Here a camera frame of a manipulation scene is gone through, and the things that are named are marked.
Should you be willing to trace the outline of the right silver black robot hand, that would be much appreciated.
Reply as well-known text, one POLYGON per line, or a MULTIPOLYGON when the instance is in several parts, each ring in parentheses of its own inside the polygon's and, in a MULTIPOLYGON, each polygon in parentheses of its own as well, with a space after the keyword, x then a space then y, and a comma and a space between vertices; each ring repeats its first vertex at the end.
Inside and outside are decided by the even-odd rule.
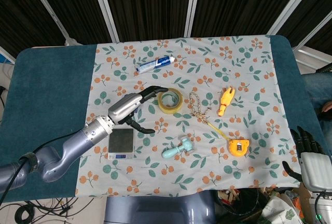
POLYGON ((285 172, 304 184, 312 192, 331 192, 331 157, 323 151, 313 136, 300 126, 291 129, 296 146, 300 173, 294 172, 286 161, 282 162, 285 172))

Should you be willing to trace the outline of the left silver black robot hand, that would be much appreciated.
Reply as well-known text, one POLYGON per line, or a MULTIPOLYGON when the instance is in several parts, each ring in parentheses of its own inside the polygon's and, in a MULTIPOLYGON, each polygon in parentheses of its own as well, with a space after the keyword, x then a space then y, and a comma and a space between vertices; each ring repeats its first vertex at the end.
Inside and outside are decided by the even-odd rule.
POLYGON ((153 134, 155 130, 141 127, 132 117, 134 116, 135 110, 144 102, 148 101, 150 98, 156 97, 158 93, 168 92, 168 90, 168 88, 160 86, 150 86, 139 93, 127 94, 108 109, 108 117, 114 124, 126 123, 138 132, 153 134))

